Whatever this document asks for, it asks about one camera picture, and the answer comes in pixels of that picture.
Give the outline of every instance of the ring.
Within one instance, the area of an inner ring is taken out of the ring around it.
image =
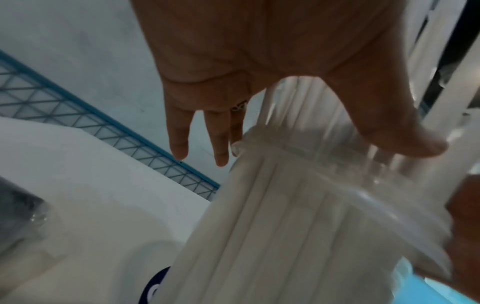
[[[247,100],[242,101],[241,103],[237,104],[233,108],[231,108],[232,112],[239,112],[239,111],[245,111],[247,109],[247,104],[249,102]]]

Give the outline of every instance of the metal grid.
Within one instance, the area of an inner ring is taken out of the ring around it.
[[[0,51],[0,116],[75,127],[213,200],[219,185]]]

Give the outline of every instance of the blue trim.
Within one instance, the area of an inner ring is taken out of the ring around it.
[[[67,99],[71,100],[72,102],[78,104],[79,106],[81,107],[84,107],[85,109],[87,109],[88,111],[92,112],[93,114],[99,116],[100,118],[102,118],[103,120],[109,122],[110,124],[112,124],[113,126],[119,128],[120,130],[122,130],[123,132],[129,134],[130,136],[134,137],[135,139],[143,142],[146,146],[149,146],[150,148],[154,149],[155,151],[157,151],[158,153],[162,154],[163,156],[167,157],[168,159],[170,159],[171,161],[173,161],[174,163],[178,164],[179,166],[185,168],[186,170],[190,171],[191,173],[193,173],[194,175],[198,176],[199,178],[203,179],[204,181],[206,181],[207,183],[210,183],[212,186],[216,187],[216,188],[220,188],[220,185],[211,180],[209,177],[203,175],[202,173],[198,172],[197,170],[193,169],[192,167],[188,166],[187,164],[185,164],[184,162],[181,162],[181,161],[177,161],[173,155],[171,155],[170,153],[168,153],[167,151],[165,151],[164,149],[160,148],[159,146],[157,146],[156,144],[152,143],[150,140],[146,139],[145,137],[143,137],[142,135],[132,131],[131,129],[129,129],[128,127],[126,127],[125,125],[123,125],[122,123],[118,122],[117,120],[113,119],[112,117],[108,116],[107,114],[105,114],[104,112],[100,111],[99,109],[93,107],[92,105],[88,104],[87,102],[83,101],[82,99],[80,99],[79,97],[75,96],[74,94],[70,93],[69,91],[65,90],[64,88],[62,88],[61,86],[57,85],[56,83],[54,83],[53,81],[49,80],[48,78],[40,75],[39,73],[35,72],[34,70],[32,70],[31,68],[27,67],[26,65],[24,65],[23,63],[21,63],[20,61],[18,61],[17,59],[13,58],[12,56],[8,55],[7,53],[5,53],[2,49],[0,49],[0,58],[2,60],[4,60],[5,62],[7,62],[8,64],[12,65],[13,67],[15,67],[17,70],[21,71],[22,73],[25,73],[27,74],[28,76],[30,76],[31,78],[33,78],[34,80],[38,81],[39,83],[41,83],[42,85],[44,85],[45,87],[47,88],[50,88],[58,93],[60,93],[61,95],[65,96]]]

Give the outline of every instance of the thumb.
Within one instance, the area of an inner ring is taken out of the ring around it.
[[[410,157],[442,154],[447,142],[420,124],[410,92],[400,21],[323,78],[368,141]]]

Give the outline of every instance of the blue label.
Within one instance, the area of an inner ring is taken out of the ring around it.
[[[143,290],[140,301],[138,304],[149,304],[149,302],[152,300],[155,292],[159,288],[160,284],[164,280],[165,276],[167,275],[167,272],[170,270],[170,267],[165,268],[164,270],[160,271],[157,273],[151,280],[148,282],[148,285],[145,287]]]

